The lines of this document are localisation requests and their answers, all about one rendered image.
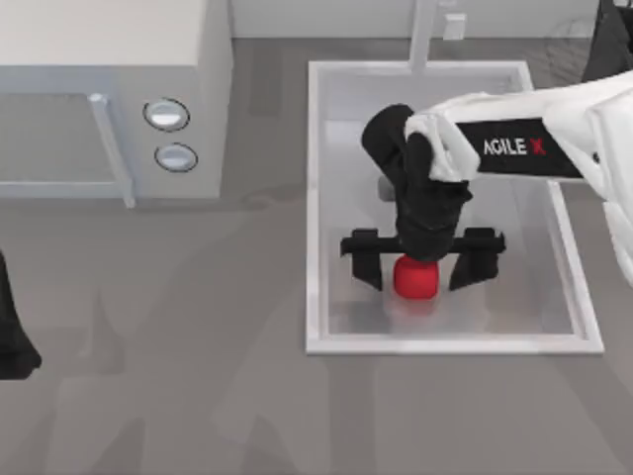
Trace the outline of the small white box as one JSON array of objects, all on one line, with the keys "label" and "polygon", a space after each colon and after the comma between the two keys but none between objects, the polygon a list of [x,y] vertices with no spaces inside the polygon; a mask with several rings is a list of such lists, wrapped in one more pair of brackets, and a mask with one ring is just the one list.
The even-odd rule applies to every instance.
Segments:
[{"label": "small white box", "polygon": [[464,13],[449,13],[444,16],[444,41],[462,41],[465,39],[467,15]]}]

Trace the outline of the red apple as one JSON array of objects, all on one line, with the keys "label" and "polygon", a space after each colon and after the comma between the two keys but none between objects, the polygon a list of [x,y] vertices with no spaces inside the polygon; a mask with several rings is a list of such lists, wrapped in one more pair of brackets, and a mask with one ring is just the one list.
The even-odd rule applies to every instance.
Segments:
[{"label": "red apple", "polygon": [[432,300],[439,288],[438,263],[421,262],[404,254],[394,264],[393,285],[404,299]]}]

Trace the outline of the small round microwave knob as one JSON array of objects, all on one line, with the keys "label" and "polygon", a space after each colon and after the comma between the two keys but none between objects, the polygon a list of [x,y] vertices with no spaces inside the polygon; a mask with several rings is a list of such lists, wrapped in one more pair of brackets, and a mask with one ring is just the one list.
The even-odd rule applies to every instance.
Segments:
[{"label": "small round microwave knob", "polygon": [[173,142],[159,146],[154,151],[156,164],[170,173],[187,173],[199,163],[198,154],[189,146]]}]

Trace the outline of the white sink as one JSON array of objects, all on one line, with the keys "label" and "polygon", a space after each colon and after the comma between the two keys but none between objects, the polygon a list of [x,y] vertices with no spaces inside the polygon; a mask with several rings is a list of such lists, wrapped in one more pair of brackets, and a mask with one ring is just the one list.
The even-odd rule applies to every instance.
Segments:
[{"label": "white sink", "polygon": [[362,149],[365,124],[383,107],[421,109],[471,92],[532,88],[519,60],[317,60],[309,65],[307,303],[309,354],[600,353],[602,338],[560,185],[547,178],[483,175],[471,186],[462,228],[505,237],[496,279],[448,288],[454,258],[440,264],[438,294],[396,294],[394,258],[383,289],[352,275],[339,245],[356,228],[395,231],[396,207]]}]

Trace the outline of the pale microwave oven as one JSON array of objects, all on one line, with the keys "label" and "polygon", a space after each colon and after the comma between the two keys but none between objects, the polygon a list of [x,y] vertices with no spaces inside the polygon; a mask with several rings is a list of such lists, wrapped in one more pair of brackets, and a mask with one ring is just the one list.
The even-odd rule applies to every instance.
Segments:
[{"label": "pale microwave oven", "polygon": [[[107,95],[136,202],[219,196],[232,67],[227,0],[0,0],[0,93]],[[187,107],[186,128],[147,123],[160,98]],[[160,168],[169,143],[198,165]]]}]

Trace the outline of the large round microwave knob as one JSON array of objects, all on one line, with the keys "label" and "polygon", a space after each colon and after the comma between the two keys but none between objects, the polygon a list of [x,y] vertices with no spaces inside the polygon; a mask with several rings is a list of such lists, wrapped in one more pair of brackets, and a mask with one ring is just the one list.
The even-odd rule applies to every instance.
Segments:
[{"label": "large round microwave knob", "polygon": [[173,133],[186,128],[191,115],[187,107],[176,99],[160,98],[146,102],[142,114],[154,129]]}]

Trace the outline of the tall pale tap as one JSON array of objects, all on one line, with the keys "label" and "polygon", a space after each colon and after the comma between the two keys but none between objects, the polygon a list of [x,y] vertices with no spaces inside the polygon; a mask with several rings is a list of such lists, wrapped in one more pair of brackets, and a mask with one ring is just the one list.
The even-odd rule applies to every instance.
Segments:
[{"label": "tall pale tap", "polygon": [[415,0],[414,2],[408,59],[408,65],[413,74],[421,74],[425,69],[435,11],[436,0]]}]

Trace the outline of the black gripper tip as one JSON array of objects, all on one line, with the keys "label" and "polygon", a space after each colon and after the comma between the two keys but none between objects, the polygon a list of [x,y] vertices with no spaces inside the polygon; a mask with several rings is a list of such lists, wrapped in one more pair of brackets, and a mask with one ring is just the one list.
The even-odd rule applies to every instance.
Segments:
[{"label": "black gripper tip", "polygon": [[18,316],[6,259],[0,250],[0,381],[20,381],[40,369],[43,359]]}]

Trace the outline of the microwave glass door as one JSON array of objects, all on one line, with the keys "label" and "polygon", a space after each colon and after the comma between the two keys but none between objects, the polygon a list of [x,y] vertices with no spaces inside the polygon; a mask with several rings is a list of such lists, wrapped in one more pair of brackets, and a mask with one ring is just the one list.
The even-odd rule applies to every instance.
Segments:
[{"label": "microwave glass door", "polygon": [[121,196],[86,95],[0,93],[0,199]]}]

